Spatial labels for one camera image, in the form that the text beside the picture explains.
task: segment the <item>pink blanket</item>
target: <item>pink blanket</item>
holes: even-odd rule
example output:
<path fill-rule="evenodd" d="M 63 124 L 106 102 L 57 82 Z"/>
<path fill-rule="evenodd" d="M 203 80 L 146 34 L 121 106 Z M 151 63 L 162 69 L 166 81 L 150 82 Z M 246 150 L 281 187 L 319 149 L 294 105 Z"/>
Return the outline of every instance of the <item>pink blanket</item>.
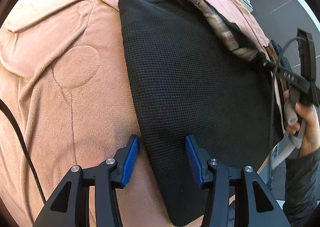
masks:
<path fill-rule="evenodd" d="M 264 51 L 269 40 L 242 3 L 207 1 Z M 71 166 L 96 166 L 140 134 L 117 3 L 19 0 L 0 29 L 0 98 L 19 123 L 46 198 Z M 30 227 L 43 204 L 2 113 L 0 132 L 0 197 L 18 225 Z M 124 226 L 172 226 L 143 145 L 117 194 Z M 92 188 L 91 226 L 94 210 Z"/>

